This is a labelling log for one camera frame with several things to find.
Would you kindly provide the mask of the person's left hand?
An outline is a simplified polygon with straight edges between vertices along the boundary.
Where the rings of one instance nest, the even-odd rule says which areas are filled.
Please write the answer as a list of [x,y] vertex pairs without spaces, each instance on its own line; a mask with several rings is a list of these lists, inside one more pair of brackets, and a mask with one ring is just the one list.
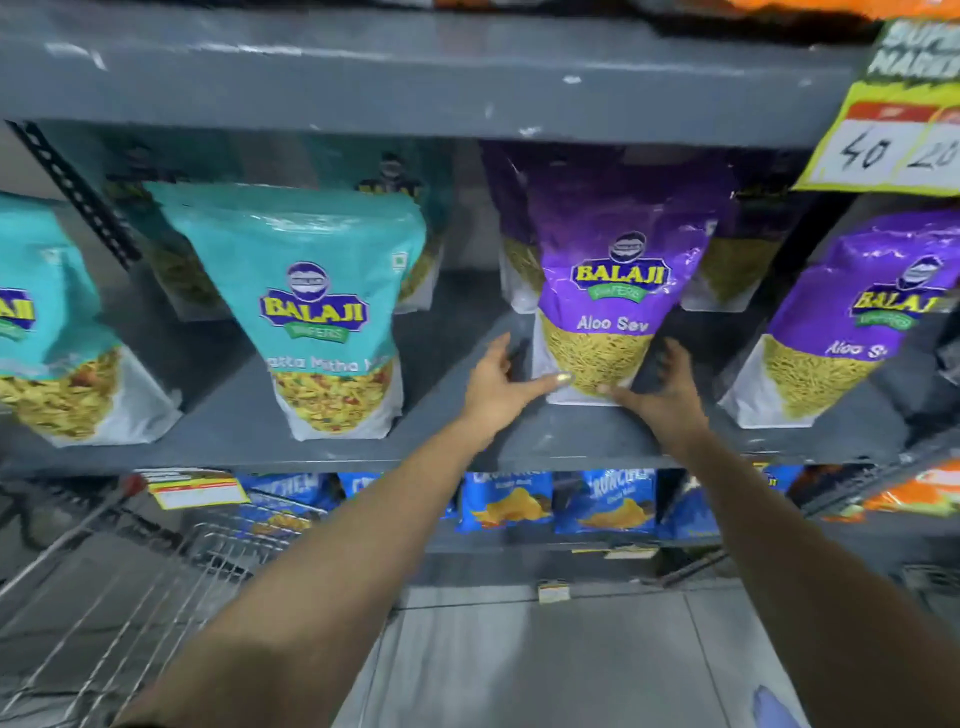
[[523,381],[514,381],[510,377],[510,344],[509,332],[493,339],[466,384],[458,421],[463,423],[471,441],[481,450],[539,399],[524,401],[518,396],[518,383]]

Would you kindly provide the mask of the person's right hand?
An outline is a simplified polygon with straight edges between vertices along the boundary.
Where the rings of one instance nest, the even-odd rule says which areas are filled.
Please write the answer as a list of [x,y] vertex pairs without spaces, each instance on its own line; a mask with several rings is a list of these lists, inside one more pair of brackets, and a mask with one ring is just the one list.
[[662,451],[686,464],[695,446],[710,434],[692,374],[690,353],[674,338],[664,340],[658,359],[659,388],[642,395],[641,410],[629,410],[654,434]]

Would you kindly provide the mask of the purple snack packet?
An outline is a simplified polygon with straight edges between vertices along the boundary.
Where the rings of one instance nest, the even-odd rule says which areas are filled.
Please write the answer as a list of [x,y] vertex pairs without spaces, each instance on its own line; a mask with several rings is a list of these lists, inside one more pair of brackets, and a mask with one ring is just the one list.
[[505,143],[479,142],[487,188],[498,214],[501,294],[518,314],[536,312],[545,284],[541,252],[527,206],[525,179]]
[[894,357],[960,279],[960,209],[833,237],[745,350],[719,406],[746,430],[809,428]]
[[793,189],[808,158],[808,152],[795,150],[726,152],[735,192],[683,289],[683,310],[739,313],[748,308],[810,207],[812,194]]
[[570,375],[547,394],[550,405],[608,407],[597,388],[632,385],[732,211],[735,175],[709,153],[665,165],[556,165],[527,179],[544,275],[532,377]]

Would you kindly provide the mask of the person's left forearm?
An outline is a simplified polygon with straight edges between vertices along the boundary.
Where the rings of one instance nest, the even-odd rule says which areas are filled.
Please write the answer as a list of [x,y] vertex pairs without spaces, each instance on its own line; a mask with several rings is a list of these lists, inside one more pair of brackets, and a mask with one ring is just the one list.
[[330,728],[467,468],[508,424],[462,413],[310,527],[111,728]]

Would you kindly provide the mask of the person's right forearm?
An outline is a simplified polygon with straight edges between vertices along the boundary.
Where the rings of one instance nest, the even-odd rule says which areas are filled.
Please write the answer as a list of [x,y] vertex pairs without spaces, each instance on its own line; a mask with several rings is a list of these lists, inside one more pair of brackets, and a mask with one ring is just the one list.
[[658,435],[700,481],[811,728],[960,728],[960,645],[703,426]]

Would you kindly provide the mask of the row of blue chip packets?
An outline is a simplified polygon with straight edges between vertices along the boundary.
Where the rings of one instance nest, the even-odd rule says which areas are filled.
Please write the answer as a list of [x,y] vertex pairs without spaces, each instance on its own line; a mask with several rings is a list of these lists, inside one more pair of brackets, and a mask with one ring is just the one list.
[[[330,513],[380,478],[375,472],[239,475],[256,533],[302,530],[312,508]],[[694,477],[684,477],[657,514],[654,468],[573,472],[467,472],[441,517],[463,533],[553,525],[559,535],[610,532],[698,540],[719,535],[714,513]]]

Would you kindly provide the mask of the teal snack packet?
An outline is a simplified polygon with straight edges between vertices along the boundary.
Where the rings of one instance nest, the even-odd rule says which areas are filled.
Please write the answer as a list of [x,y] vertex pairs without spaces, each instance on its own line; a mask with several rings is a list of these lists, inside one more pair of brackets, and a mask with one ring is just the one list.
[[297,441],[383,439],[402,412],[393,319],[426,244],[409,197],[146,182],[263,359]]
[[182,418],[104,319],[54,203],[0,192],[0,409],[56,448],[130,446]]
[[243,169],[223,131],[173,127],[99,127],[102,192],[130,225],[177,318],[230,320],[232,314],[191,242],[168,223],[147,184],[218,184],[240,180]]
[[426,225],[421,254],[403,279],[395,314],[431,308],[453,206],[452,144],[439,139],[310,135],[301,139],[318,185],[405,195]]

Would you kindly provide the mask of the orange snack packet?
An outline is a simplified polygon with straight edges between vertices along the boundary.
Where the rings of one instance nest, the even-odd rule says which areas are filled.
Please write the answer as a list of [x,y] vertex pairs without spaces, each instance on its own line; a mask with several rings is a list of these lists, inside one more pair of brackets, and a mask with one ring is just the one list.
[[885,491],[859,498],[838,514],[822,519],[828,523],[860,524],[871,512],[937,518],[960,515],[960,457],[923,470]]

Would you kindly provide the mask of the grey metal shelving rack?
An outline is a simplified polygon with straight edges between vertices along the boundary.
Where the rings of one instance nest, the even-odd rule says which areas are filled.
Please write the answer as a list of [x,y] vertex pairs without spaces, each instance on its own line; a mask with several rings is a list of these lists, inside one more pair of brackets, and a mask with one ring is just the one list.
[[[0,116],[251,132],[813,148],[868,64],[866,43],[661,35],[640,20],[330,6],[201,8],[0,0]],[[381,440],[289,433],[270,377],[232,324],[180,324],[143,290],[116,313],[170,373],[187,413],[155,443],[71,446],[0,425],[9,478],[136,469],[383,471],[455,416],[487,342],[530,325],[491,273],[450,273],[402,322],[409,409]]]

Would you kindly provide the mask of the blue shoe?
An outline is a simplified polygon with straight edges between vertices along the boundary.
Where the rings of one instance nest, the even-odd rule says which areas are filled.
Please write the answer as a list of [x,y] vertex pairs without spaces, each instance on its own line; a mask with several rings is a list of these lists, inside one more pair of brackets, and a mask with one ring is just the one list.
[[760,685],[753,691],[750,713],[753,728],[805,728],[765,685]]

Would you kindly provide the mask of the small yellow shelf label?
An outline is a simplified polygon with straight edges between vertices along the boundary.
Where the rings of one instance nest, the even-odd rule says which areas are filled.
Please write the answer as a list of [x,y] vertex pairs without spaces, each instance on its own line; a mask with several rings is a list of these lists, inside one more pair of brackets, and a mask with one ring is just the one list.
[[142,468],[135,473],[164,511],[251,502],[239,479],[226,470]]

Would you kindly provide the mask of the large yellow price sign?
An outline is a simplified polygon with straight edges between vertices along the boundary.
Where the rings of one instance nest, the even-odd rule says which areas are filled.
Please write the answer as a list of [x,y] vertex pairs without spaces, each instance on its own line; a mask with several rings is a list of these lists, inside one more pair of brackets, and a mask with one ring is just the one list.
[[960,198],[960,18],[884,24],[794,189]]

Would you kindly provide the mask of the row of orange packets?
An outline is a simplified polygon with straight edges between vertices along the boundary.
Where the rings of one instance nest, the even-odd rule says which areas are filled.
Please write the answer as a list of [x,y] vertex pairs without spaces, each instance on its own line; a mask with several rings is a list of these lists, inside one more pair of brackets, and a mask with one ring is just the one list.
[[547,5],[589,13],[632,9],[665,18],[787,22],[813,16],[870,21],[960,21],[960,0],[425,0],[430,10],[534,9]]

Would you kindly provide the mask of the black perforated shelf bracket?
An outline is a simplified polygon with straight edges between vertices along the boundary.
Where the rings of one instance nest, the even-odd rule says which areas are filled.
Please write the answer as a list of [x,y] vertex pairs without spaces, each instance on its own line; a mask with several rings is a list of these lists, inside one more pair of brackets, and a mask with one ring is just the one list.
[[39,126],[34,122],[5,120],[4,123],[114,259],[125,270],[142,261],[128,226],[123,224],[84,176],[56,150]]

